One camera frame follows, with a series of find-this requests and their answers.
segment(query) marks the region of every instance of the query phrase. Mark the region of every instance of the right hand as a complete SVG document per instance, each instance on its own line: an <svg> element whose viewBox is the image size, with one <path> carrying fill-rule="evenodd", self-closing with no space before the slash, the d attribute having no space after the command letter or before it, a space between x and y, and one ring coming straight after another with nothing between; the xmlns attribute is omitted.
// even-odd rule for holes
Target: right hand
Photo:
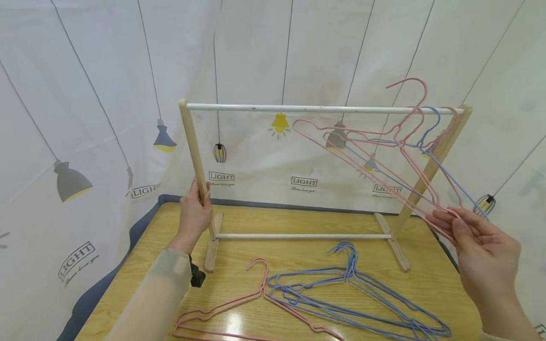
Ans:
<svg viewBox="0 0 546 341"><path fill-rule="evenodd" d="M461 218L434 210L426 218L452 230L465 291L478 309L499 299L517 300L515 276L521 246L501 229L464 208L449 208Z"/></svg>
<svg viewBox="0 0 546 341"><path fill-rule="evenodd" d="M541 337L525 316L515 292L519 242L473 212L449 209L460 218L438 210L426 218L452 230L461 282L479 310L483 331L514 341L539 341Z"/></svg>

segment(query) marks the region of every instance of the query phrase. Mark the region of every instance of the table surface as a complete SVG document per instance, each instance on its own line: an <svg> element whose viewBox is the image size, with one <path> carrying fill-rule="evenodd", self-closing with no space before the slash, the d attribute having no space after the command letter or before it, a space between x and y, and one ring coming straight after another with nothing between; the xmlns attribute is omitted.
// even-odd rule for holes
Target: table surface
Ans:
<svg viewBox="0 0 546 341"><path fill-rule="evenodd" d="M381 233L374 216L368 214L240 206L215 206L215 212L224 212L222 232L225 233ZM174 235L179 216L178 203L166 203L159 208L76 340L102 340L106 337L146 271ZM208 233L204 233L192 255L194 263L200 268L207 238ZM480 330L478 312L465 294L457 271L424 222L419 218L411 218L399 234L399 242L411 263L409 272L403 273L399 270L385 240L354 241L359 252L357 268L435 314L452 329L452 339L477 340ZM263 276L263 267L258 265L245 271L246 265L254 258L266 258L270 274L344 265L345 255L326 253L335 244L333 240L222 240L218 246L214 273L207 274L202 288L190 288L186 293L177 315L173 316L173 325L176 317L184 311L208 309L220 302L256 291ZM313 290L314 297L325 301L359 309L371 315L395 318L391 310L350 284L332 284ZM422 314L412 313L409 309L405 311L421 321L432 323ZM310 320L336 331L346 340L386 339L380 334L315 316L310 317ZM401 331L398 327L375 321L370 325ZM324 333L313 333L301 321L263 298L236 307L208 322L196 322L194 326L282 340L334 339ZM165 340L181 340L173 337L172 331L173 328L165 336ZM209 338L238 340L218 336Z"/></svg>

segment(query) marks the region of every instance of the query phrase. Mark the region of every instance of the wire hanger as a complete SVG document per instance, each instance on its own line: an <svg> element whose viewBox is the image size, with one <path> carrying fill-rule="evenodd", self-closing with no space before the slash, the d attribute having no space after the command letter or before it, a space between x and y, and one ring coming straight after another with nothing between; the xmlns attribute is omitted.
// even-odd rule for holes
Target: wire hanger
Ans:
<svg viewBox="0 0 546 341"><path fill-rule="evenodd" d="M250 336L245 336L245 335L240 335L240 334L209 331L209 330L205 330L205 329L201 329L201 328L194 328L194 327L189 327L189 326L184 325L185 323L187 323L189 321L193 321L193 320L208 321L208 320L212 319L214 316L216 316L218 314L229 311L230 309L241 306L241 305L243 305L245 303L254 301L254 300L256 300L256 299L258 299L260 297L264 297L266 301L269 301L269 302L273 303L274 305L276 305L276 306L282 308L283 310L289 312L292 316L294 316L294 317L298 318L299 320L301 320L303 323L305 323L307 326L309 326L309 328L313 332L315 332L315 333L326 333L326 334L329 334L332 337L336 338L337 340L345 341L345 339L341 335L337 334L333 330L330 330L330 329L322 327L322 326L315 326L315 325L311 324L311 322L305 316L303 316L297 310L291 308L286 303L280 302L278 300L273 300L269 296L269 294L265 292L265 283L266 283L268 275L269 275L269 265L268 265L267 261L265 259L261 258L261 257L258 257L256 259L254 259L252 262L250 262L250 264L248 264L246 266L246 269L248 270L250 267L252 267L257 262L263 263L265 265L264 276L262 278L262 282L260 283L260 287L258 288L257 291L252 292L252 293L250 293L248 295L243 295L241 297L235 298L235 299L233 299L231 301L226 301L226 302L220 303L220 304L218 304L218 305L216 305L216 306L214 306L214 307L212 307L212 308L210 308L208 310L194 309L194 310L190 310L188 312L185 312L185 313L181 314L178 317L178 319L176 320L175 328L174 328L174 331L173 331L173 336L187 338L187 339L191 339L191 340L217 341L217 340L208 339L208 338L205 338L205 337L196 337L196 336L184 334L184 333L181 333L181 332L178 331L179 329L184 329L184 330L190 330L190 331L206 333L206 334L213 334L213 335L220 335L220 336L227 336L227 337L237 337L237 338L241 338L241 339L245 339L245 340L277 341L275 339L269 339L269 338L250 337ZM201 314L204 314L205 316L196 315L196 316L187 317L188 315L195 314L195 313L201 313Z"/></svg>
<svg viewBox="0 0 546 341"><path fill-rule="evenodd" d="M423 96L421 100L412 107L413 110L405 115L400 122L393 125L390 129L387 131L374 131L371 129L348 129L345 126L343 127L319 127L315 124L315 122L306 119L306 118L300 118L297 119L293 124L293 129L304 136L305 138L309 139L310 141L314 142L315 144L321 146L322 148L326 149L328 152L332 153L333 155L337 156L338 158L345 161L350 166L354 167L358 171L360 171L362 174L365 174L366 177L370 178L373 182L376 184L380 184L383 186L388 186L383 180L381 180L374 172L377 171L383 175L385 175L390 180L396 182L400 186L408 189L410 192L415 193L415 195L418 195L423 200L430 203L433 207L435 207L438 210L441 210L443 212L448 212L455 217L458 217L458 215L446 208L443 208L440 203L440 196L438 195L437 191L435 191L434 187L431 185L431 179L428 179L427 176L423 173L423 170L418 166L418 164L413 160L413 158L410 156L410 154L407 152L407 148L417 148L421 151L422 154L428 156L430 159L432 159L440 168L446 179L448 180L448 183L455 191L458 199L459 204L462 204L461 196L459 195L459 190L465 194L467 198L469 198L472 203L476 205L474 200L467 194L467 192L464 190L464 188L451 176L451 174L447 171L447 169L434 157L434 155L431 153L431 147L434 146L435 143L437 143L440 138L449 131L451 126L449 125L443 132L441 132L435 139L432 141L429 141L425 144L424 140L426 139L429 132L431 132L438 124L440 123L440 114L438 111L433 107L428 107L432 109L436 116L437 116L437 122L433 124L430 128L428 128L423 136L419 139L419 141L416 144L408 143L408 139L413 136L416 131L423 125L424 123L424 114L422 109L420 108L420 105L423 103L423 101L426 98L426 95L428 93L426 83L422 81L419 78L416 77L409 77L404 80L401 80L399 82L396 82L392 85L389 85L387 88L393 87L395 85L398 85L400 83L403 83L408 80L414 80L421 83L423 86ZM454 112L455 115L457 115L457 112L453 108L448 108ZM399 136L401 135L402 126L404 123L409 119L412 115L418 115L420 116L420 122L413 127L413 129L406 135L406 136ZM301 129L298 128L298 123L300 122L306 122L310 123L312 127L314 127L317 130L328 130L324 133L322 136L323 140L326 141L326 146L324 145L324 141L317 141L314 138L310 137L309 135L305 134ZM386 140L381 139L382 135L390 134L394 132L393 140ZM350 138L350 134L357 135L358 138ZM369 135L379 135L379 138L369 137ZM335 137L336 141L343 141L343 144L339 144L337 146L333 146L332 143L328 143L329 141L333 141L332 136ZM362 144L364 143L371 143L375 145L381 145L385 147L393 147L398 148L402 156L406 159L408 164L410 165L411 169L418 175L419 179L423 181L425 184L425 192L423 194L418 193L413 189L411 185L409 185L407 182L405 182L399 175L397 175L395 172L391 171L388 167L386 167L384 164L382 164L380 161L378 161L375 157L375 155L370 154L369 152L365 151L362 148ZM430 195L430 199L428 199L424 194L428 193ZM421 210L417 205L414 205L410 202L408 202L408 198L404 197L401 193L392 193L394 198L396 198L399 202L401 202L403 205L408 206L411 208L414 212L418 213L427 223L428 225L438 232L440 235L444 236L445 238L449 240L453 240L453 234L451 231L444 230L435 224L428 221L425 217L425 212Z"/></svg>
<svg viewBox="0 0 546 341"><path fill-rule="evenodd" d="M452 335L449 327L438 317L434 316L427 310L421 308L420 306L406 299L402 295L398 294L396 291L387 287L371 275L362 271L358 271L356 268L358 252L352 243L348 241L341 241L334 248L329 250L328 253L332 251L338 253L342 250L344 250L347 254L346 266L322 267L310 270L280 273L270 276L267 279L267 283L271 287L269 295L273 300L279 303L288 304L295 309L299 309L304 312L331 319L337 322L343 322L356 327L364 328L395 340L438 340L437 336L450 337ZM332 275L332 277L327 279L321 279L311 283L295 283L290 285L281 284L281 278L296 276L300 274L330 274ZM305 291L309 291L315 286L344 282L349 282L359 290L374 298L376 301L384 304L389 310L397 315L398 320L389 320L386 318L380 318L370 314L361 313L355 310L337 306L329 302L321 301L304 294ZM281 291L283 299L275 297L275 291ZM388 300L388 298L394 298L398 300L413 312L421 312L422 314L436 321L439 326L428 326L427 324L417 320L416 318L406 315L397 306L392 304ZM392 326L410 329L413 332L413 336L399 334L393 331L382 330L378 327L375 327L377 325L376 323L373 325L367 325L357 320L354 320L352 318L353 316L364 318L366 319L366 321L379 321Z"/></svg>

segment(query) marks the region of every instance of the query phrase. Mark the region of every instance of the sleeve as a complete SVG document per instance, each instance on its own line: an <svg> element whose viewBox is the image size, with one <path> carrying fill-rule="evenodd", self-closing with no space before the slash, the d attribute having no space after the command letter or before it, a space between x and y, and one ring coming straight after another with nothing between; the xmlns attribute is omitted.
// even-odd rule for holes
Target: sleeve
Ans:
<svg viewBox="0 0 546 341"><path fill-rule="evenodd" d="M189 256L175 249L163 249L106 339L165 340L191 277Z"/></svg>
<svg viewBox="0 0 546 341"><path fill-rule="evenodd" d="M482 333L480 334L479 340L480 340L480 341L510 341L510 340L508 340L508 339L503 339L503 338L501 338L501 337L497 337L497 336L492 336L492 335L486 334L486 333L483 332L483 331L482 331Z"/></svg>

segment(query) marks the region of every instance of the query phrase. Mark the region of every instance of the left hand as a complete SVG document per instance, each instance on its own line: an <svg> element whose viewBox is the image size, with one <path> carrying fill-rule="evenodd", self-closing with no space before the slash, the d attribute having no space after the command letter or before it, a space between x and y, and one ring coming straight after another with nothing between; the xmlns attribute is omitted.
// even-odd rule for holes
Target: left hand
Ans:
<svg viewBox="0 0 546 341"><path fill-rule="evenodd" d="M197 179L186 196L180 198L180 222L178 232L167 246L190 254L197 240L212 221L212 203L210 201L210 182L206 183L207 193L201 200Z"/></svg>

